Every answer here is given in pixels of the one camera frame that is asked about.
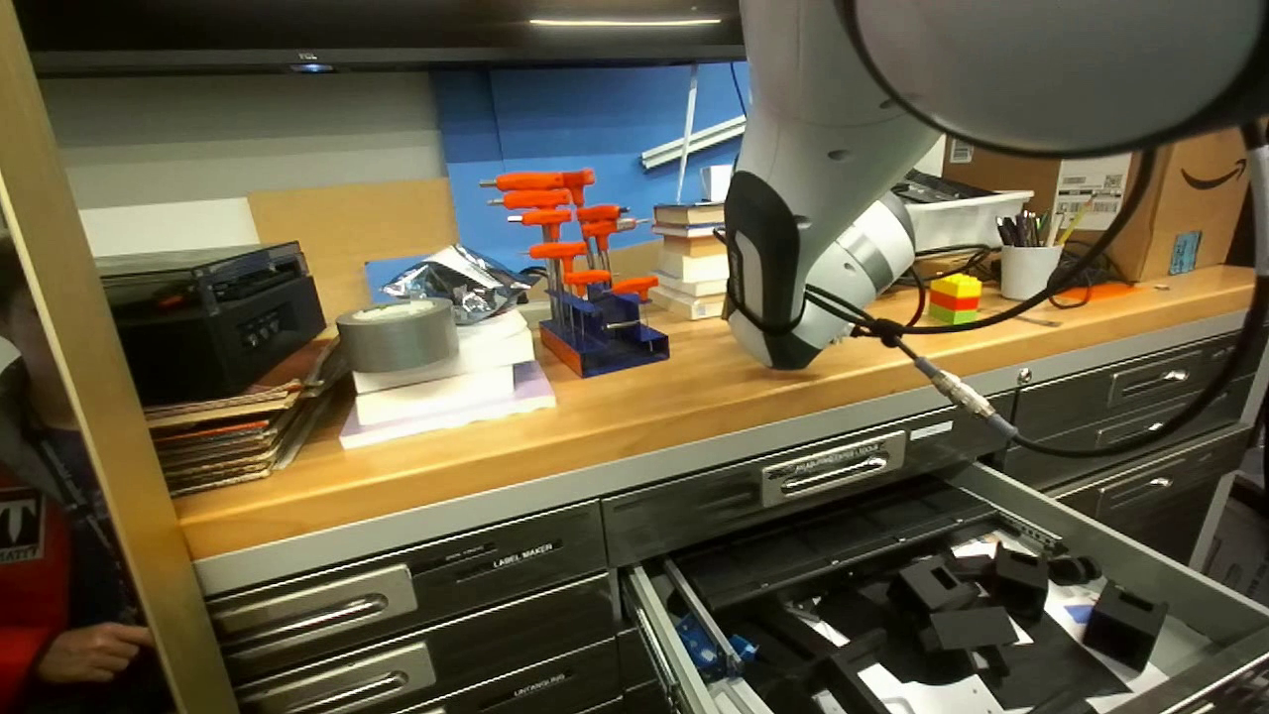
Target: black electronic device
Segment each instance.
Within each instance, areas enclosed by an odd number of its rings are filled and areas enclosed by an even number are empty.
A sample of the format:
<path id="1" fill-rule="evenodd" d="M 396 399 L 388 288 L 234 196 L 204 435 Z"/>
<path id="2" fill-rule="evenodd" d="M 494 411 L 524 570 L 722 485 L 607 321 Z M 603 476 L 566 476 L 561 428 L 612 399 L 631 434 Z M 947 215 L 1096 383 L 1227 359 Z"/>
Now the black electronic device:
<path id="1" fill-rule="evenodd" d="M 145 399 L 227 397 L 326 329 L 297 242 L 102 258 Z"/>

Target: cardboard box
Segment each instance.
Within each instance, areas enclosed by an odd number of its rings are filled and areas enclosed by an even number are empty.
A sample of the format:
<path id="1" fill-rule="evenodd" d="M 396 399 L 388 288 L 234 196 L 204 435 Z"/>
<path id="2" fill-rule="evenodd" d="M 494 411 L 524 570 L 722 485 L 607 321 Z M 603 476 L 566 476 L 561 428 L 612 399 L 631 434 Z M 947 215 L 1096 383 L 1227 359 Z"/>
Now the cardboard box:
<path id="1" fill-rule="evenodd" d="M 1110 258 L 1132 280 L 1191 272 L 1203 266 L 1221 266 L 1231 258 L 1251 188 L 1240 156 L 1247 148 L 1239 131 L 1197 133 L 1157 149 L 1157 166 L 1143 196 L 1143 206 L 1110 247 Z M 968 188 L 1034 190 L 1033 211 L 1051 217 L 1061 230 L 1073 226 L 1073 217 L 1107 226 L 1128 197 L 1133 169 L 1140 156 L 1128 156 L 1123 162 L 1061 162 L 1017 160 L 963 141 L 951 141 L 943 162 L 943 176 Z"/>

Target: wooden countertop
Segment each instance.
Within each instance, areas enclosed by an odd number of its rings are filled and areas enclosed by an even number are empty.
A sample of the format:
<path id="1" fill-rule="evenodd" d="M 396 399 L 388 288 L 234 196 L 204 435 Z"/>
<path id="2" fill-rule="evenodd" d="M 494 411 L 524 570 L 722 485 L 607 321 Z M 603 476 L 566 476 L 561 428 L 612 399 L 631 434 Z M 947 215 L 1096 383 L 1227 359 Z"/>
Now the wooden countertop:
<path id="1" fill-rule="evenodd" d="M 1251 271 L 1221 266 L 1143 280 L 1132 293 L 1099 297 L 1082 308 L 1045 307 L 992 329 L 913 336 L 909 344 L 972 377 L 1182 321 L 1239 316 L 1251 307 L 1251 287 Z M 913 308 L 909 297 L 887 297 L 877 312 L 905 316 L 905 308 Z M 722 321 L 675 321 L 663 329 L 671 333 L 675 358 L 647 370 L 583 381 L 542 358 L 557 383 L 557 408 L 546 411 L 423 434 L 356 453 L 336 444 L 342 418 L 332 418 L 315 444 L 270 481 L 179 501 L 189 551 L 195 559 L 227 554 L 922 383 L 922 371 L 877 340 L 841 340 L 808 370 L 776 371 L 759 370 Z"/>

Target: open drawer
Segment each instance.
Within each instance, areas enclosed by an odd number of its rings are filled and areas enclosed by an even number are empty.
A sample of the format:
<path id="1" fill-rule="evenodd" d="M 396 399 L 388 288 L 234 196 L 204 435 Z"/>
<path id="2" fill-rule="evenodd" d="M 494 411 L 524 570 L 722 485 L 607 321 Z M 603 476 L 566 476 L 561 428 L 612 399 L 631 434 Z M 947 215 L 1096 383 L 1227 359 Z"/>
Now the open drawer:
<path id="1" fill-rule="evenodd" d="M 909 529 L 883 529 L 905 504 Z M 1069 563 L 1082 554 L 1079 563 L 1096 563 L 1099 575 L 1069 588 L 1010 580 L 1033 592 L 997 592 L 1002 554 L 992 563 L 963 545 L 1010 545 Z M 951 609 L 997 617 L 956 617 L 959 629 L 936 616 L 922 629 L 909 616 L 901 623 L 894 603 L 909 607 L 922 592 L 913 563 L 951 547 L 956 559 L 923 575 L 963 597 Z M 1140 648 L 1140 661 L 1128 652 L 1143 637 L 1092 648 L 1079 629 L 1107 582 L 1164 623 L 1148 635 L 1148 656 Z M 627 566 L 622 609 L 668 697 L 690 714 L 1269 707 L 1252 701 L 1269 674 L 1264 607 L 984 465 Z"/>

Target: person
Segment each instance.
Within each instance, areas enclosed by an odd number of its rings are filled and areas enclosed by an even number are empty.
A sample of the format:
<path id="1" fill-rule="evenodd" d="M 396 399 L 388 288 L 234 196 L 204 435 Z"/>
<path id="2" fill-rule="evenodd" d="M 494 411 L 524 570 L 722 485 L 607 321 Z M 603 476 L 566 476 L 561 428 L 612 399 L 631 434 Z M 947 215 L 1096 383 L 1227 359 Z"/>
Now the person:
<path id="1" fill-rule="evenodd" d="M 0 710 L 167 710 L 18 247 L 0 226 Z"/>

